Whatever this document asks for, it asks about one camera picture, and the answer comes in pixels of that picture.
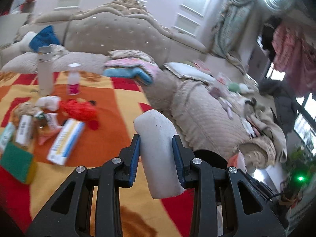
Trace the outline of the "pink hanging cloth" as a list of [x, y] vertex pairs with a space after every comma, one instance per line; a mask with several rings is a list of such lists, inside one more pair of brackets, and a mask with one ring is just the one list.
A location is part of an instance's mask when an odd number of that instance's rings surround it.
[[274, 69], [285, 73], [295, 95], [311, 93], [315, 97], [315, 47], [306, 41], [303, 29], [281, 23], [274, 31], [272, 46]]

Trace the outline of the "green floral curtain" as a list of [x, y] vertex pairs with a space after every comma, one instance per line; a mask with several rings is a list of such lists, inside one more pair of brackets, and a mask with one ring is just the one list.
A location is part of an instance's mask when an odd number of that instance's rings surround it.
[[226, 58], [243, 33], [255, 0], [224, 0], [213, 28], [211, 52]]

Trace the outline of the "green white small box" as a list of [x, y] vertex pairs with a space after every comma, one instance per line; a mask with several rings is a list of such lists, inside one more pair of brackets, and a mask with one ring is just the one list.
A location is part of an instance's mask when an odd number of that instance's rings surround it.
[[0, 152], [1, 154], [4, 153], [8, 143], [11, 141], [14, 132], [16, 131], [16, 127], [14, 126], [14, 124], [12, 122], [9, 122], [7, 124], [7, 126], [5, 127], [1, 138], [0, 138]]

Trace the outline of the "white pillow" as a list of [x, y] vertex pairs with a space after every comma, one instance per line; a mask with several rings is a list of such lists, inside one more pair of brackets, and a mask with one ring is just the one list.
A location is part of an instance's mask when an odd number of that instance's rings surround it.
[[197, 68], [184, 63], [170, 62], [165, 63], [164, 67], [180, 79], [191, 79], [205, 84], [214, 83], [214, 78], [211, 75], [203, 73]]

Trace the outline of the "white blue yellow box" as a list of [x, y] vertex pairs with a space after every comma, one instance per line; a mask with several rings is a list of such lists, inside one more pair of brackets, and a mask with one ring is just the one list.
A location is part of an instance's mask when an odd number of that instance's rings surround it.
[[69, 118], [54, 140], [47, 160], [53, 164], [64, 166], [84, 129], [84, 122]]

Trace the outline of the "white barcode medicine box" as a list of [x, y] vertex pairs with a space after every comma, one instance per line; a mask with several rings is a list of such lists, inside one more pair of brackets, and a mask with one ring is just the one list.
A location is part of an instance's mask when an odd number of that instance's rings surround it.
[[16, 133], [15, 142], [22, 147], [28, 146], [33, 133], [33, 117], [22, 115]]

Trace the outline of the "red plastic bag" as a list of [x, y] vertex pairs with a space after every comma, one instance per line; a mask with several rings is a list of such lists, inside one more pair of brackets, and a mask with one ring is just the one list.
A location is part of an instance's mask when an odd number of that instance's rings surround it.
[[99, 129], [98, 111], [91, 102], [74, 99], [59, 101], [59, 109], [69, 118], [84, 122], [91, 130]]

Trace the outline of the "beige thermos bottle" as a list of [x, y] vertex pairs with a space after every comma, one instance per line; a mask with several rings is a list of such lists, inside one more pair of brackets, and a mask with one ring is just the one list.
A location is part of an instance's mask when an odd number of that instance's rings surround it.
[[51, 46], [38, 50], [38, 85], [42, 96], [49, 96], [54, 90], [53, 50]]

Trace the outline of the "white foam block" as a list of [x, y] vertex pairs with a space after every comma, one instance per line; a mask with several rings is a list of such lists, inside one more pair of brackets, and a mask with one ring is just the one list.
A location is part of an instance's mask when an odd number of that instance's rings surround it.
[[140, 135], [140, 156], [152, 198], [182, 194], [184, 189], [178, 180], [172, 150], [172, 138], [177, 135], [173, 123], [154, 109], [135, 118], [133, 123]]

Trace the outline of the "white tissue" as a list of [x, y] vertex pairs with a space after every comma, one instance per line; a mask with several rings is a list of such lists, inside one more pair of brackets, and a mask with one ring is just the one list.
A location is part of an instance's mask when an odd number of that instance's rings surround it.
[[45, 96], [36, 101], [36, 106], [47, 109], [49, 111], [57, 111], [61, 98], [59, 96]]

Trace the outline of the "green yellow sponge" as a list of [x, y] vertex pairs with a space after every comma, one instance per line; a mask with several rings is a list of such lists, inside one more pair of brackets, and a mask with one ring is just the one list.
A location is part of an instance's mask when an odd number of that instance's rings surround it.
[[9, 142], [1, 158], [1, 167], [21, 183], [30, 185], [37, 163], [32, 153]]

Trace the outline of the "orange red patterned blanket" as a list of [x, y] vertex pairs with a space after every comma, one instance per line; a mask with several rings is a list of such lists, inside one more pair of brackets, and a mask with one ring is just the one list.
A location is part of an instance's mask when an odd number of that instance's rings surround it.
[[[34, 155], [37, 169], [31, 184], [20, 183], [1, 170], [1, 208], [22, 231], [28, 229], [75, 167], [101, 166], [129, 146], [134, 134], [134, 119], [150, 109], [142, 88], [132, 80], [83, 73], [79, 90], [76, 100], [96, 103], [99, 127], [96, 130], [85, 127], [66, 164], [58, 166], [48, 162], [53, 139], [43, 145], [32, 140], [27, 150]], [[153, 199], [144, 169], [139, 166], [133, 186], [120, 189], [119, 195], [124, 236], [189, 235], [193, 191], [187, 190], [173, 198]]]

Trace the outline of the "beige tufted sofa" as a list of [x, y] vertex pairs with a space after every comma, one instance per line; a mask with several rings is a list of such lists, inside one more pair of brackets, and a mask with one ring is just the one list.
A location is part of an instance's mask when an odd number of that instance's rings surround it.
[[51, 25], [70, 52], [107, 55], [112, 50], [135, 49], [167, 62], [205, 60], [207, 48], [197, 39], [158, 23], [137, 0], [113, 0], [87, 11], [60, 10], [42, 14], [21, 26], [15, 43], [1, 49], [1, 67], [22, 54], [19, 42], [30, 31]]

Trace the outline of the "white garment on sofa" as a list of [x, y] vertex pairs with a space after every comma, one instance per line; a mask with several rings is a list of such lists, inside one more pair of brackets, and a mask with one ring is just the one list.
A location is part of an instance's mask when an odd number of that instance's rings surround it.
[[37, 33], [30, 31], [22, 38], [22, 40], [19, 42], [19, 48], [21, 52], [26, 53], [32, 51], [29, 44], [35, 36], [37, 36]]

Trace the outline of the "beige quilted cover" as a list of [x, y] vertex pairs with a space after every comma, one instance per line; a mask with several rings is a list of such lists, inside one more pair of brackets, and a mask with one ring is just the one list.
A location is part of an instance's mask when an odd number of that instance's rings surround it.
[[151, 106], [168, 117], [193, 150], [210, 150], [225, 160], [242, 152], [246, 164], [266, 168], [287, 161], [285, 134], [274, 121], [274, 104], [258, 92], [227, 92], [229, 116], [209, 90], [212, 84], [159, 71], [143, 90]]

